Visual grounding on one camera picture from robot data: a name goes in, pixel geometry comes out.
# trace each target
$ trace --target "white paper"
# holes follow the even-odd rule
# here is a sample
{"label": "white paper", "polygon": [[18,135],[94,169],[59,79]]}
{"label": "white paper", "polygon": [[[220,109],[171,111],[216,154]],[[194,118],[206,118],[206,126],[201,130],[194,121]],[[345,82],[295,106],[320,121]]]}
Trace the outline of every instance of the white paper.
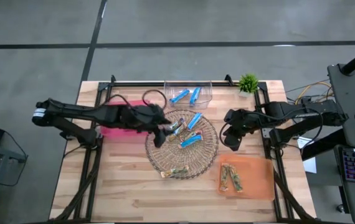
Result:
{"label": "white paper", "polygon": [[[311,139],[304,138],[304,137],[299,137],[298,138],[298,147],[302,148],[306,143],[308,143]],[[311,172],[316,174],[316,158],[312,157],[308,160],[303,161],[303,167],[305,168],[306,172]]]}

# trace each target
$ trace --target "clear plastic bin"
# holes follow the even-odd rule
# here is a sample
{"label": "clear plastic bin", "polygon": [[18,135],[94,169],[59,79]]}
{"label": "clear plastic bin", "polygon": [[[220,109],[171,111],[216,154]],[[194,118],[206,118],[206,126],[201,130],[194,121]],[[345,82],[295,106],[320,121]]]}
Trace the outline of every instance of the clear plastic bin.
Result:
{"label": "clear plastic bin", "polygon": [[[191,105],[190,98],[194,89],[201,87],[197,101]],[[171,98],[178,96],[183,90],[188,89],[190,93],[176,103],[170,101]],[[165,81],[164,92],[168,100],[168,107],[172,109],[206,109],[212,99],[211,81],[193,81],[193,82],[174,82]]]}

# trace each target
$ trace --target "potted plant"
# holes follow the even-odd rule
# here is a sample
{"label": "potted plant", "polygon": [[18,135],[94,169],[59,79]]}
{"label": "potted plant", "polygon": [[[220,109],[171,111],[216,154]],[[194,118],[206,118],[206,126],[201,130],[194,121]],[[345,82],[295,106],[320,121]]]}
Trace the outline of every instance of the potted plant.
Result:
{"label": "potted plant", "polygon": [[258,79],[255,74],[247,73],[245,76],[241,75],[239,88],[239,96],[243,97],[251,97],[253,93],[258,91]]}

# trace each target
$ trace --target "pink container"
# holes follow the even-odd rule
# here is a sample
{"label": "pink container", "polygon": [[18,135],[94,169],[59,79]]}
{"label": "pink container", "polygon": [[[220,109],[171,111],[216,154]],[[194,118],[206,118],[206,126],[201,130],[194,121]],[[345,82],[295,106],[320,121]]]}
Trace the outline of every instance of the pink container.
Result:
{"label": "pink container", "polygon": [[[129,101],[132,106],[144,105],[142,100]],[[124,105],[124,101],[109,102],[109,105]],[[146,141],[147,132],[137,133],[135,130],[106,128],[101,126],[102,135],[113,142],[141,143]]]}

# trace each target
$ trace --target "small green plant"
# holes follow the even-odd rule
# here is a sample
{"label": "small green plant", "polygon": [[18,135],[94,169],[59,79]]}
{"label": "small green plant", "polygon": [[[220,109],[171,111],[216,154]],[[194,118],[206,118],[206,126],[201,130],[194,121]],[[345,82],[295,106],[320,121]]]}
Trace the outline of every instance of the small green plant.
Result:
{"label": "small green plant", "polygon": [[255,93],[258,90],[258,79],[252,73],[247,73],[245,76],[241,75],[239,81],[240,91],[247,93]]}

